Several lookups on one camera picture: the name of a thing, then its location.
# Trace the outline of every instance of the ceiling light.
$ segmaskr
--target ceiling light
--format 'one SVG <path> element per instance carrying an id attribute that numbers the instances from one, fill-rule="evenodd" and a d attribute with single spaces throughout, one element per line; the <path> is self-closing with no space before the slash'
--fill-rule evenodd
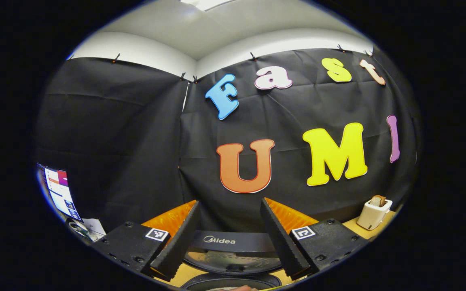
<path id="1" fill-rule="evenodd" d="M 233 0 L 181 0 L 183 3 L 192 4 L 202 11 L 208 11 L 211 8 L 217 7 Z"/>

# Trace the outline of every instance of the white wall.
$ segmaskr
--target white wall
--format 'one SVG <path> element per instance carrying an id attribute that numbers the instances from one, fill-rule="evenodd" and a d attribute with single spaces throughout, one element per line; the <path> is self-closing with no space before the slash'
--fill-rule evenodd
<path id="1" fill-rule="evenodd" d="M 73 58 L 114 59 L 120 53 L 119 59 L 123 61 L 150 66 L 177 76 L 186 72 L 184 78 L 193 81 L 192 75 L 200 78 L 220 68 L 251 59 L 250 52 L 261 57 L 288 50 L 335 49 L 338 44 L 350 51 L 373 50 L 371 42 L 353 35 L 317 28 L 297 28 L 248 37 L 196 61 L 181 51 L 152 39 L 128 33 L 102 32 L 95 33 L 80 44 L 74 50 Z"/>

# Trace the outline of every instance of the ceiling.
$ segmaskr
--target ceiling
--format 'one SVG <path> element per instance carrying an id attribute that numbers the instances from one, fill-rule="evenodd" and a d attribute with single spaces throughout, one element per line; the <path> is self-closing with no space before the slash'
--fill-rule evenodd
<path id="1" fill-rule="evenodd" d="M 322 28 L 366 39 L 303 0 L 234 0 L 209 11 L 179 0 L 147 1 L 98 32 L 153 39 L 198 61 L 233 42 L 289 28 Z"/>

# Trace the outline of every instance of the midea logo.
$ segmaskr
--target midea logo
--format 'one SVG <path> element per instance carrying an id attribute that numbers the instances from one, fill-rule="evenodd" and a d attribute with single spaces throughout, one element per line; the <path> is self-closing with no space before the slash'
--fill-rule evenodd
<path id="1" fill-rule="evenodd" d="M 202 240 L 205 243 L 232 243 L 232 244 L 235 244 L 234 240 L 217 239 L 214 236 L 205 236 Z"/>

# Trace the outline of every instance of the yellow letter m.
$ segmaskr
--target yellow letter m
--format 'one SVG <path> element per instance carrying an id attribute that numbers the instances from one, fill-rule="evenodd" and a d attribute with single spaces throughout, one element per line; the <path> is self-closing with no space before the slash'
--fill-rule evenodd
<path id="1" fill-rule="evenodd" d="M 328 183 L 330 177 L 325 173 L 325 164 L 336 181 L 341 178 L 347 161 L 348 169 L 344 173 L 347 179 L 366 174 L 368 167 L 364 163 L 363 130 L 360 123 L 348 123 L 344 127 L 340 147 L 325 129 L 306 131 L 303 140 L 310 144 L 312 153 L 312 177 L 307 179 L 307 185 L 317 186 Z"/>

